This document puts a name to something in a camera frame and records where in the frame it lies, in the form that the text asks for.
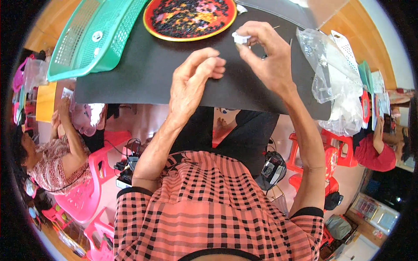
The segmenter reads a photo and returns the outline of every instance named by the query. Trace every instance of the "clear plastic bag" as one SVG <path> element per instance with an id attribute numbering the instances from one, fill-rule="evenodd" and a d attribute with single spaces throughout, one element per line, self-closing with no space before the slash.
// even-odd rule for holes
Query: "clear plastic bag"
<path id="1" fill-rule="evenodd" d="M 363 84 L 339 47 L 327 35 L 313 30 L 296 29 L 302 51 L 315 71 L 312 93 L 319 103 L 340 97 L 360 97 Z"/>
<path id="2" fill-rule="evenodd" d="M 358 97 L 340 97 L 332 101 L 328 121 L 318 121 L 319 126 L 338 136 L 350 137 L 358 133 L 363 124 L 363 110 Z"/>
<path id="3" fill-rule="evenodd" d="M 48 84 L 46 80 L 47 71 L 48 63 L 45 61 L 28 59 L 23 73 L 26 93 L 30 93 L 36 86 Z"/>

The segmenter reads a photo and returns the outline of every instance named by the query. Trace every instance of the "white wall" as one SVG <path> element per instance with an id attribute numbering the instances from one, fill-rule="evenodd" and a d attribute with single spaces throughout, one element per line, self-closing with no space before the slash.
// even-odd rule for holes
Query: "white wall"
<path id="1" fill-rule="evenodd" d="M 404 126 L 404 127 L 408 127 L 409 108 L 399 107 L 399 112 L 400 112 L 399 125 Z"/>
<path id="2" fill-rule="evenodd" d="M 398 88 L 413 89 L 412 67 L 408 55 L 392 22 L 376 0 L 359 0 L 375 23 L 385 43 Z"/>

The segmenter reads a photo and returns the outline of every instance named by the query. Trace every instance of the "table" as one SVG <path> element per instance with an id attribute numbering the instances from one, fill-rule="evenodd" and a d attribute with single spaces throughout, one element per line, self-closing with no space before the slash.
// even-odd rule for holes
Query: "table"
<path id="1" fill-rule="evenodd" d="M 226 59 L 226 72 L 220 80 L 208 80 L 201 106 L 246 109 L 288 114 L 280 98 L 267 90 L 240 58 L 232 32 L 248 20 L 269 22 L 287 41 L 292 40 L 292 76 L 298 93 L 314 119 L 328 120 L 331 102 L 319 104 L 311 86 L 314 71 L 306 60 L 296 38 L 296 25 L 254 8 L 237 16 L 230 28 L 208 39 L 177 43 L 158 39 L 148 33 L 139 15 L 126 43 L 121 60 L 109 72 L 91 73 L 77 79 L 77 103 L 142 103 L 168 104 L 174 70 L 194 50 L 213 47 Z M 259 56 L 260 46 L 253 48 Z"/>

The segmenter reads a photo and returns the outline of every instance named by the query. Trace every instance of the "wooden cabinet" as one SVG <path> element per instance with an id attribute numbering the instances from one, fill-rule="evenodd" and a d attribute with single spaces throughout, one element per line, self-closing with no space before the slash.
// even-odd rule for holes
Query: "wooden cabinet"
<path id="1" fill-rule="evenodd" d="M 25 48 L 39 52 L 55 47 L 68 19 L 81 0 L 51 0 L 29 33 Z"/>

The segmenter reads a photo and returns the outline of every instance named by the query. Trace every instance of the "pink plastic bag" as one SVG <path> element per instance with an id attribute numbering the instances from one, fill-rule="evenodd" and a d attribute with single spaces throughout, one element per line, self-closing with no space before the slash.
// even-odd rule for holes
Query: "pink plastic bag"
<path id="1" fill-rule="evenodd" d="M 28 59 L 30 59 L 30 57 L 27 57 L 25 61 L 18 67 L 18 70 L 16 71 L 15 76 L 13 77 L 13 91 L 14 92 L 18 92 L 20 88 L 22 87 L 22 84 L 24 81 L 23 79 L 24 72 L 22 71 L 22 68 L 23 66 L 25 66 Z"/>

